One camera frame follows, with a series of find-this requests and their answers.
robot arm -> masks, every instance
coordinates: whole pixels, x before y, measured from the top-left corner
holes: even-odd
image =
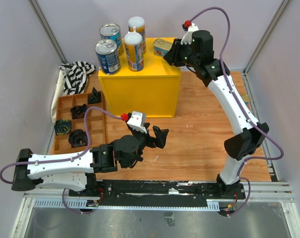
[[[225,72],[233,88],[230,91],[220,60],[214,58],[213,37],[211,34],[205,30],[198,30],[193,23],[185,30],[188,31],[183,39],[174,40],[172,48],[164,56],[164,59],[170,65],[176,67],[185,65],[193,67],[196,76],[216,96],[231,123],[234,136],[224,142],[228,157],[223,171],[216,179],[219,185],[219,194],[225,197],[232,193],[239,184],[239,169],[244,159],[253,154],[264,140],[264,136],[253,128],[249,122],[252,121],[265,133],[268,133],[269,127],[266,123],[260,124],[251,114],[237,92],[230,71],[225,65]],[[249,120],[246,120],[233,93],[238,97],[243,110],[249,115]]]
[[[13,184],[14,191],[28,191],[36,187],[68,188],[75,192],[87,188],[96,188],[95,173],[108,173],[118,170],[117,162],[122,168],[133,168],[138,161],[142,161],[143,149],[164,148],[168,129],[160,130],[153,126],[155,137],[150,136],[146,123],[146,115],[132,112],[124,119],[132,135],[125,135],[120,139],[98,147],[94,147],[80,158],[73,160],[79,153],[61,155],[38,155],[30,149],[22,149],[17,162],[34,162],[15,167]],[[52,161],[41,164],[40,161]]]

canned food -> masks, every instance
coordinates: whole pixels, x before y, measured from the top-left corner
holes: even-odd
[[[128,32],[125,36],[125,48],[129,69],[131,71],[142,70],[144,68],[142,36],[137,32]]]
[[[145,32],[145,20],[142,17],[134,16],[128,21],[129,31],[138,32],[142,36],[143,52],[146,52],[146,32]]]
[[[156,56],[165,56],[166,53],[169,52],[169,50],[172,48],[172,43],[165,41],[161,38],[158,38],[153,43],[153,53]]]
[[[105,39],[95,46],[100,68],[105,74],[115,74],[120,70],[118,47],[115,41]]]
[[[100,28],[100,37],[102,39],[114,40],[118,47],[118,54],[124,53],[124,47],[121,41],[120,27],[115,23],[105,24]]]

striped cloth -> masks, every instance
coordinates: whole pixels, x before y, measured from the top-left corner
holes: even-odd
[[[59,68],[64,73],[64,92],[69,95],[83,93],[88,77],[95,72],[93,64],[80,61],[63,63]]]

black cable bundle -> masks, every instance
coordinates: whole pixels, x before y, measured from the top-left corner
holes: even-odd
[[[70,112],[72,114],[72,119],[83,118],[86,110],[87,110],[86,104],[83,104],[82,106],[72,107],[70,110]]]
[[[60,119],[55,122],[54,130],[56,135],[65,135],[71,132],[72,122],[66,119]]]
[[[71,132],[69,136],[69,143],[72,148],[87,146],[87,136],[82,129],[77,129]]]
[[[93,88],[92,94],[89,96],[89,104],[101,103],[101,93]]]

yellow cabinet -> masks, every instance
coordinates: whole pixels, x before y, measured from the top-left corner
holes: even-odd
[[[107,75],[99,70],[102,90],[114,115],[139,111],[149,118],[174,117],[181,71],[153,54],[155,39],[146,39],[145,67],[141,71],[133,72],[128,68],[125,53],[120,56],[118,73]],[[163,39],[173,42],[174,38]]]

